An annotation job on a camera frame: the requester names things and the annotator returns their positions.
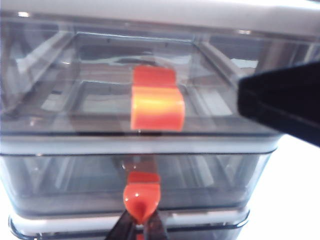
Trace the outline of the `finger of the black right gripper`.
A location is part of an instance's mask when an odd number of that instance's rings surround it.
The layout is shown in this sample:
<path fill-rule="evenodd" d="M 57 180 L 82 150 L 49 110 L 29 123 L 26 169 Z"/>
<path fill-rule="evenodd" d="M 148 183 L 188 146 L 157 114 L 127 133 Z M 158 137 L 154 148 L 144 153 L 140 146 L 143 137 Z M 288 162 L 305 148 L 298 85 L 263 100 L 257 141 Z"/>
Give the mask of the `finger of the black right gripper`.
<path fill-rule="evenodd" d="M 320 145 L 318 61 L 244 77 L 237 95 L 241 116 Z"/>

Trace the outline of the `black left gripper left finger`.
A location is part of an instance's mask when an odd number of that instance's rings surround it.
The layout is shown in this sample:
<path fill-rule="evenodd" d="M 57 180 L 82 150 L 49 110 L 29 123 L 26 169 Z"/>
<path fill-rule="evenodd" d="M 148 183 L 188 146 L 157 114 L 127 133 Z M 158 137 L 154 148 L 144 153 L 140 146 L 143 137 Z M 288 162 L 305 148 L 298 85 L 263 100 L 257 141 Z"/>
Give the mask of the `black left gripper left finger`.
<path fill-rule="evenodd" d="M 120 216 L 114 227 L 107 235 L 107 240 L 135 240 L 136 239 L 136 224 L 130 215 L 125 210 Z"/>

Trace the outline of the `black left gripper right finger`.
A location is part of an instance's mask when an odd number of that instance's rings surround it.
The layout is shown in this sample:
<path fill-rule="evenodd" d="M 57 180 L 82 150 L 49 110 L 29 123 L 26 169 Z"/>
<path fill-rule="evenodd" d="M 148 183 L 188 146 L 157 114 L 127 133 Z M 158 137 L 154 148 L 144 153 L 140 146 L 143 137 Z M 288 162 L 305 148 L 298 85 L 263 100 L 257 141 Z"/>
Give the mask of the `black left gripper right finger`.
<path fill-rule="evenodd" d="M 167 229 L 157 210 L 144 223 L 143 237 L 145 240 L 168 240 Z"/>

